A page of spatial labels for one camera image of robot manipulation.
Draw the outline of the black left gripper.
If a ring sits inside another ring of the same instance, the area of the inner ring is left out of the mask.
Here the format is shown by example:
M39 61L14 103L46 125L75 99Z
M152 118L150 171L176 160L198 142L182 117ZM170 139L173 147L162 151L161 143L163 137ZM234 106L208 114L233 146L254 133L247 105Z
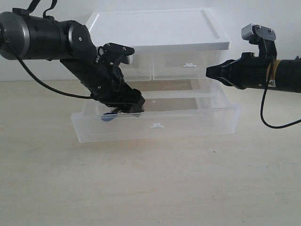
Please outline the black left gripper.
M125 84L121 69L114 64L100 64L99 84L90 97L113 108L116 113L142 113L145 99L142 93Z

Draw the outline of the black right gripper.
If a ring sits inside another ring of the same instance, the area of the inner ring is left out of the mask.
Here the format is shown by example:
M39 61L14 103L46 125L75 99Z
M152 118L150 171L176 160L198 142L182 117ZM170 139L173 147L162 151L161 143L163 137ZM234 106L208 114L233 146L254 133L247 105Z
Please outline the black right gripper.
M206 77L217 80L225 86L238 89L264 89L267 80L268 67L273 58L265 59L255 56L252 52L244 52L238 60L226 60L225 62L210 66L206 69ZM223 69L234 62L231 72Z

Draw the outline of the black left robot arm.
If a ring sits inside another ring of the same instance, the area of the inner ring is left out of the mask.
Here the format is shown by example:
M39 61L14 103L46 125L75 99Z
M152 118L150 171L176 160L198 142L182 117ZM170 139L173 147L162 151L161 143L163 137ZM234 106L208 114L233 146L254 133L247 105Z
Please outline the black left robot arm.
M145 99L124 79L120 64L130 64L131 47L95 46L88 28L74 20L56 21L2 12L0 54L7 60L58 60L90 91L89 98L119 113L141 113Z

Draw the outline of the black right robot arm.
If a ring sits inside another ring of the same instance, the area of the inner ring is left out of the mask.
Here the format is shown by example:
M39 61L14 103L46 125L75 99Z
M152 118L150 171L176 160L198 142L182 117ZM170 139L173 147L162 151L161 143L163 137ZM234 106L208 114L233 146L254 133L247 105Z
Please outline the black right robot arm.
M206 69L206 77L237 89L265 89L301 92L301 61L260 59L252 52Z

